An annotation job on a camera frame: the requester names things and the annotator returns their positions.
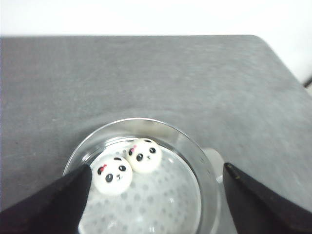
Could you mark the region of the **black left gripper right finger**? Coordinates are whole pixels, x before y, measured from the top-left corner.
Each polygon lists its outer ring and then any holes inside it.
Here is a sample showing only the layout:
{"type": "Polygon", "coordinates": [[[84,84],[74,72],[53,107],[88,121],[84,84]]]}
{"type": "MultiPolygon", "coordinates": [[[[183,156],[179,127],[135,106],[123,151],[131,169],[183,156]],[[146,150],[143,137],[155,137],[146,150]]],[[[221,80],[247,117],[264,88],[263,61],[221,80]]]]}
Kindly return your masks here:
{"type": "Polygon", "coordinates": [[[239,234],[310,234],[312,214],[275,193],[231,163],[223,165],[223,185],[239,234]]]}

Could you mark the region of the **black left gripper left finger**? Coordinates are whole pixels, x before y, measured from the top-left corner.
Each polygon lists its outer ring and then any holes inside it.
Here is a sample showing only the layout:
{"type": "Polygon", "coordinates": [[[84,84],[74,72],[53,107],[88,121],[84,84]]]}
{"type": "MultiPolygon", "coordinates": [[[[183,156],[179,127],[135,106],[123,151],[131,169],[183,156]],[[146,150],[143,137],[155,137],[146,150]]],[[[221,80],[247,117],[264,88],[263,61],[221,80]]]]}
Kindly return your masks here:
{"type": "Polygon", "coordinates": [[[2,234],[76,234],[92,172],[84,164],[34,195],[1,211],[2,234]]]}

